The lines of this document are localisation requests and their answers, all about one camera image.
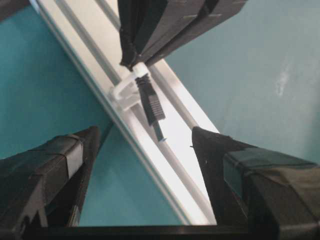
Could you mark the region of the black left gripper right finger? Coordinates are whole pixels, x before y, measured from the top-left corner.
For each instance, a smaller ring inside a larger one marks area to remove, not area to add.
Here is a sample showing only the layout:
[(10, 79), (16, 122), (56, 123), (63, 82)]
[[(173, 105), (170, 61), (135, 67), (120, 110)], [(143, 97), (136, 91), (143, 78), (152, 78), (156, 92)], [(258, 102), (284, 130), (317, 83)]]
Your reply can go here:
[(320, 237), (320, 166), (192, 129), (192, 146), (218, 225), (246, 226), (253, 240)]

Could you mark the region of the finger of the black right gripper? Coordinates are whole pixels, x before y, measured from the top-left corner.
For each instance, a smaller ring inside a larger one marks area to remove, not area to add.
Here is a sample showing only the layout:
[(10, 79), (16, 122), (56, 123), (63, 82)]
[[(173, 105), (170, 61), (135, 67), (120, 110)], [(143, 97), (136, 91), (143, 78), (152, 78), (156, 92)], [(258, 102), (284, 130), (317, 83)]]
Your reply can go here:
[(167, 0), (119, 0), (120, 65), (132, 68), (151, 39), (167, 6)]
[(138, 60), (151, 66), (241, 11), (244, 0), (140, 0)]

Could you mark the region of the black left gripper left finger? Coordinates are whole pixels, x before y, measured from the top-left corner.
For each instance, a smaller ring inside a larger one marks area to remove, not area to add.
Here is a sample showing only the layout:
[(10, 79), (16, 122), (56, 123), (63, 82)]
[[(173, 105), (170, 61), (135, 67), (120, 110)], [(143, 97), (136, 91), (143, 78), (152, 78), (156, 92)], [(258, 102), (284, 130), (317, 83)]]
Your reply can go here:
[(0, 230), (23, 233), (38, 227), (79, 223), (100, 148), (96, 126), (58, 135), (0, 161)]

